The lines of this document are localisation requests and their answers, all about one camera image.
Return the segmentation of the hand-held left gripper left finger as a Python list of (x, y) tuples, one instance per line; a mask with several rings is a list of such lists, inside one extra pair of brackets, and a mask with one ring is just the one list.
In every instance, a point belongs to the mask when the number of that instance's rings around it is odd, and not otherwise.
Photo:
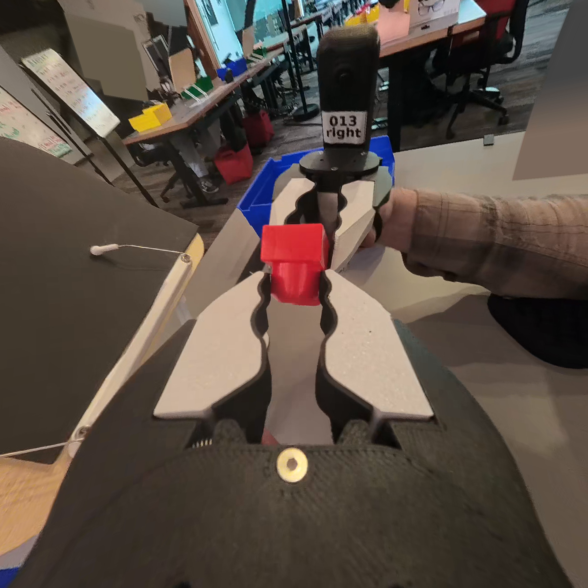
[(271, 374), (264, 335), (270, 276), (250, 274), (211, 302), (195, 320), (153, 415), (265, 420)]

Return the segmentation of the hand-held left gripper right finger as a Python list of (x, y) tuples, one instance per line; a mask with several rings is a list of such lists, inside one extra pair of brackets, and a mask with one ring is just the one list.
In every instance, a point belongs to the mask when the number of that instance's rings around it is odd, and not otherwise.
[(315, 397), (332, 423), (429, 421), (434, 412), (392, 316), (336, 272), (320, 281)]

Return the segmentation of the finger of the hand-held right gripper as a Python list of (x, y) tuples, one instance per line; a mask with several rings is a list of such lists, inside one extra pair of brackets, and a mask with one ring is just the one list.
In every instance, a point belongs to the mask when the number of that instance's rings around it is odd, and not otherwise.
[(286, 264), (324, 268), (324, 227), (306, 217), (318, 214), (315, 183), (291, 178), (277, 193), (269, 224), (262, 229), (260, 259), (265, 269)]
[(381, 229), (380, 208), (394, 185), (388, 171), (377, 171), (325, 193), (325, 230), (330, 245), (329, 268), (340, 272), (371, 229)]

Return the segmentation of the red plastic block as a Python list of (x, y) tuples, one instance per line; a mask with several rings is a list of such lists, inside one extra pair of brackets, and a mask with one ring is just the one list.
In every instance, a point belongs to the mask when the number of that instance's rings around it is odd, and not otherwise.
[(318, 306), (328, 259), (322, 224), (267, 224), (262, 229), (261, 261), (270, 268), (271, 294), (280, 303)]

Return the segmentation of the person's right hand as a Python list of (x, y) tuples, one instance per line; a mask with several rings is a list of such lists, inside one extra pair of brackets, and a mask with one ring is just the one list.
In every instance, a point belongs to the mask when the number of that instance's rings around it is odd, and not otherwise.
[(375, 228), (371, 228), (359, 248), (369, 249), (380, 245), (401, 254), (408, 254), (417, 205), (418, 191), (416, 189), (394, 187), (390, 192), (389, 200), (379, 209), (382, 221), (380, 236), (377, 238)]

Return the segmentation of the blue plastic bin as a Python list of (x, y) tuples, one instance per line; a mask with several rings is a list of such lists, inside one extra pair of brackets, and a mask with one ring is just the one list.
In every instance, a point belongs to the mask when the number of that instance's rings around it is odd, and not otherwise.
[[(263, 227), (269, 224), (273, 190), (278, 177), (289, 170), (292, 165), (298, 164), (307, 154), (319, 151), (322, 151), (322, 148), (286, 153), (276, 159), (269, 158), (253, 179), (237, 204), (237, 208), (259, 238), (262, 237)], [(388, 167), (392, 183), (394, 183), (395, 160), (389, 137), (382, 135), (371, 139), (370, 151), (382, 159), (382, 164)]]

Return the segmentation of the red bucket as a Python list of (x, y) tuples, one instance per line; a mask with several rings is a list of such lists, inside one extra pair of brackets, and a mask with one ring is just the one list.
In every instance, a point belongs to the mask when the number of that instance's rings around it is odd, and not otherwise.
[(248, 143), (239, 151), (224, 145), (214, 158), (215, 166), (227, 185), (234, 185), (252, 178), (254, 161)]
[(246, 115), (242, 126), (250, 149), (265, 148), (275, 135), (272, 122), (264, 109)]

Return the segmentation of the black swivel chair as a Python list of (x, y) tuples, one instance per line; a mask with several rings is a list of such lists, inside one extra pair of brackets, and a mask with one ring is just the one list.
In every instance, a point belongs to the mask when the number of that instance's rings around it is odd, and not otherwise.
[(471, 31), (453, 33), (441, 44), (432, 59), (432, 77), (445, 76), (447, 104), (455, 105), (446, 129), (454, 138), (453, 125), (468, 104), (492, 109), (500, 114), (498, 125), (509, 123), (499, 90), (488, 88), (490, 70), (495, 65), (516, 61), (522, 51), (529, 1), (477, 1), (486, 13), (483, 24)]

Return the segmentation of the long wooden workbench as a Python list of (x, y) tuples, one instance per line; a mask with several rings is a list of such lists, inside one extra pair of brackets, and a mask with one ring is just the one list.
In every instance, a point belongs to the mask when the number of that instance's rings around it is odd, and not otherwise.
[(222, 115), (229, 112), (241, 97), (240, 87), (252, 80), (262, 69), (272, 65), (274, 60), (283, 53), (283, 48), (270, 51), (230, 83), (214, 87), (201, 100), (181, 100), (171, 107), (172, 117), (170, 120), (154, 129), (133, 132), (122, 140), (123, 144), (127, 148), (140, 143), (161, 143), (166, 146), (171, 163), (187, 191), (188, 199), (182, 203), (184, 208), (204, 208), (226, 204), (228, 201), (226, 198), (216, 196), (208, 198), (202, 192), (199, 180), (192, 168), (196, 149), (192, 134), (203, 132)]

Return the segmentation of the black backdrop board stand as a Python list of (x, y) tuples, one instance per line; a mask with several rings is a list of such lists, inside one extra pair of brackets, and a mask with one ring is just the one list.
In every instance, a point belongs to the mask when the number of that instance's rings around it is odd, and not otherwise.
[(1, 555), (29, 548), (202, 258), (198, 227), (1, 139)]

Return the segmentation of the yellow plastic bin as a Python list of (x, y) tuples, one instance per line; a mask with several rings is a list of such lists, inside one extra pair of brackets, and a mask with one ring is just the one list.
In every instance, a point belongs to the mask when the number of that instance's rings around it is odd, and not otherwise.
[(129, 119), (129, 124), (138, 133), (162, 126), (172, 119), (172, 112), (166, 103), (157, 103), (144, 108), (142, 114)]

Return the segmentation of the whiteboard easel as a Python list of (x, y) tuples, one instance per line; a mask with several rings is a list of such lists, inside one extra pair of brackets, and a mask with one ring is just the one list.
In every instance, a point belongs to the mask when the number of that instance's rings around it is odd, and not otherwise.
[(23, 57), (21, 63), (93, 135), (106, 138), (119, 127), (118, 117), (55, 50), (46, 49)]
[(25, 143), (59, 159), (72, 152), (63, 138), (4, 88), (1, 88), (1, 137)]

